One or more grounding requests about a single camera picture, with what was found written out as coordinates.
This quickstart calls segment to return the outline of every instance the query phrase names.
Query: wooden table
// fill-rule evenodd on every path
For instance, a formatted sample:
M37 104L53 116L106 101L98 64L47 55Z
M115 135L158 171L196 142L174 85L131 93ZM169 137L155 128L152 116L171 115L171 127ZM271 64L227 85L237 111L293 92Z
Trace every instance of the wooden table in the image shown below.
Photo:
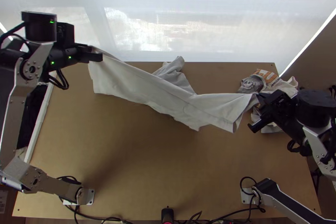
M161 63L132 63L153 72ZM240 80L272 63L186 63L183 72L198 94L236 92ZM92 216L158 220L166 206L177 219L202 210L213 219L247 208L239 181L269 177L281 190L320 213L305 158L286 149L284 133L253 134L243 116L235 134L215 126L199 132L148 106L94 94L87 65L64 69L70 88L54 88L31 164L53 177L73 175L96 195ZM19 194L15 216L72 219L56 195ZM247 212L234 218L245 218ZM252 218L282 216L276 209Z

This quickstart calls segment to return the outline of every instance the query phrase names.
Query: white backdrop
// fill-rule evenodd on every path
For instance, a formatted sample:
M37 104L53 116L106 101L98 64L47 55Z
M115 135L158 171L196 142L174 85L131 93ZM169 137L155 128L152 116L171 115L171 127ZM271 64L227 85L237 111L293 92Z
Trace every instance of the white backdrop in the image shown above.
M76 41L125 61L275 62L282 72L336 0L0 0L6 29L20 11L51 12Z

